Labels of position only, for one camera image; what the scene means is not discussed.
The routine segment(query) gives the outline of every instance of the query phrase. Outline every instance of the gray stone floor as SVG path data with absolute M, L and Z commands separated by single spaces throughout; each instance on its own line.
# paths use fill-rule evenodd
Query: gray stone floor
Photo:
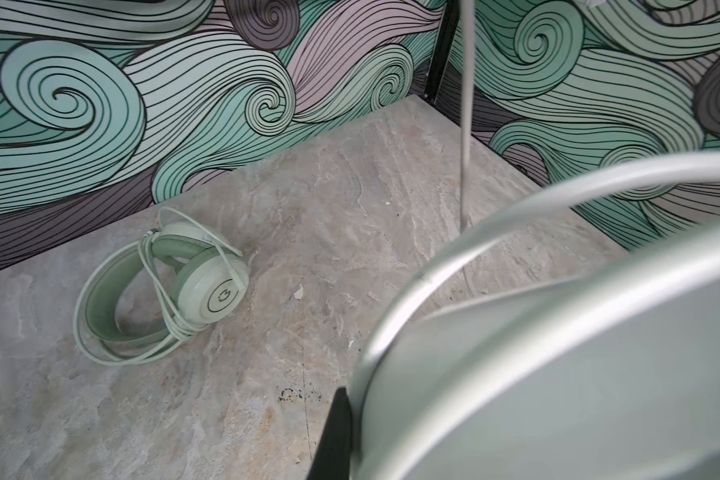
M 238 245 L 251 283 L 231 318 L 148 365 L 93 364 L 71 317 L 88 275 L 155 225 L 156 206 L 1 271 L 0 478 L 304 478 L 376 319 L 458 234 L 458 155 L 458 128 L 410 97 L 166 202 Z M 537 188 L 477 142 L 473 169 L 476 220 Z M 566 211 L 469 274 L 498 292 L 622 255 Z M 465 298 L 456 276 L 420 313 Z M 154 317 L 146 279 L 118 308 Z

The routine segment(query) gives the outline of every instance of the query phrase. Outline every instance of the swirl pattern wallpaper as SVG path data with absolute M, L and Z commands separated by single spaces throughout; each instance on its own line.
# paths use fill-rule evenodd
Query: swirl pattern wallpaper
M 0 269 L 420 91 L 444 0 L 0 0 Z
M 539 185 L 720 150 L 720 0 L 476 0 L 474 135 Z M 436 106 L 458 122 L 458 28 Z M 720 215 L 720 183 L 578 206 L 627 249 Z

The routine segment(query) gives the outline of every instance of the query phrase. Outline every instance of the green headphones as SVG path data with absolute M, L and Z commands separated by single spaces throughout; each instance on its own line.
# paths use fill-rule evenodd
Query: green headphones
M 180 220 L 162 226 L 163 210 Z M 75 307 L 73 331 L 80 350 L 102 365 L 146 363 L 167 355 L 211 323 L 228 316 L 248 288 L 248 267 L 242 253 L 220 233 L 173 208 L 158 214 L 160 228 L 110 255 L 90 276 Z M 155 259 L 172 266 L 176 282 L 167 292 L 157 277 Z M 165 327 L 145 335 L 129 335 L 115 321 L 120 295 L 142 268 L 152 278 L 163 311 Z M 89 350 L 80 327 L 86 326 L 101 354 Z M 137 349 L 155 344 L 147 352 L 125 356 L 108 345 Z

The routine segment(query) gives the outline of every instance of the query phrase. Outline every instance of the ear cushion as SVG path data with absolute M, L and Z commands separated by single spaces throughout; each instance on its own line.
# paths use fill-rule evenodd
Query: ear cushion
M 205 249 L 191 258 L 190 261 L 184 265 L 181 272 L 179 272 L 176 276 L 176 282 L 173 284 L 173 288 L 170 292 L 170 298 L 173 300 L 174 304 L 178 304 L 179 293 L 181 293 L 181 289 L 184 287 L 186 281 L 192 274 L 195 273 L 195 270 L 197 270 L 200 265 L 217 256 L 219 256 L 219 251 L 212 246 L 211 248 Z
M 160 235 L 152 243 L 152 254 L 164 264 L 172 266 L 178 274 L 184 268 L 184 263 L 176 260 L 177 257 L 189 260 L 212 246 L 188 236 Z
M 134 246 L 103 270 L 90 288 L 84 312 L 88 328 L 98 338 L 136 348 L 159 342 L 168 335 L 167 329 L 147 335 L 127 335 L 120 331 L 115 321 L 115 307 L 120 295 L 142 268 L 139 252 Z
M 196 266 L 192 266 L 187 269 L 186 265 L 189 264 L 185 265 L 175 260 L 175 258 L 191 260 L 207 250 L 211 250 L 216 255 L 219 254 L 212 245 L 186 236 L 160 236 L 155 239 L 152 245 L 154 257 L 172 265 L 176 269 L 179 278 L 183 279 L 177 280 L 174 290 L 180 283 L 186 282 L 186 278 L 196 268 Z M 142 268 L 144 268 L 144 265 L 141 263 L 138 249 L 134 247 L 99 274 L 98 280 L 90 289 L 84 307 L 88 328 L 98 338 L 137 348 L 159 342 L 168 335 L 168 330 L 165 328 L 147 335 L 127 335 L 120 331 L 115 321 L 115 308 L 118 299 L 136 275 L 141 272 Z

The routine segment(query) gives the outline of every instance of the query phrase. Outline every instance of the silver curved object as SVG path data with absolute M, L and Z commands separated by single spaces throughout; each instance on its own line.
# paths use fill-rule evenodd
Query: silver curved object
M 655 184 L 716 180 L 720 180 L 720 153 L 695 152 L 634 160 L 548 187 L 482 220 L 447 245 L 420 270 L 382 315 L 368 338 L 349 390 L 353 423 L 360 427 L 362 406 L 374 370 L 413 312 L 451 275 L 496 244 L 503 235 L 562 208 L 623 190 Z M 700 245 L 704 245 L 704 250 L 700 249 Z M 698 261 L 688 261 L 684 257 L 701 252 L 704 255 L 700 255 Z M 461 374 L 451 379 L 448 388 L 432 401 L 423 417 L 399 439 L 396 447 L 378 452 L 380 458 L 364 458 L 356 478 L 403 478 L 461 420 L 528 371 L 628 318 L 634 313 L 634 308 L 646 308 L 652 301 L 663 301 L 668 298 L 667 295 L 680 294 L 700 282 L 720 278 L 720 226 L 696 233 L 681 247 L 666 252 L 654 251 L 653 254 L 651 259 L 643 255 L 634 257 L 641 258 L 646 264 L 646 276 L 640 282 L 635 282 L 632 276 L 637 268 L 634 265 L 636 260 L 629 260 L 626 262 L 632 266 L 629 282 L 623 276 L 613 276 L 612 273 L 613 279 L 608 282 L 593 282 L 585 293 L 579 292 L 581 299 L 559 303 L 538 316 L 538 321 L 519 322 L 517 329 L 503 336 L 500 346 L 490 343 L 477 349 L 476 356 L 465 360 L 468 364 L 463 365 Z M 636 291 L 634 285 L 637 284 L 650 290 L 654 296 Z M 628 293 L 634 308 L 608 313 L 607 308 L 613 308 L 611 299 L 614 291 L 608 289 L 617 289 L 620 299 Z M 596 326 L 585 328 L 586 322 L 582 319 L 591 319 L 590 315 L 605 316 Z

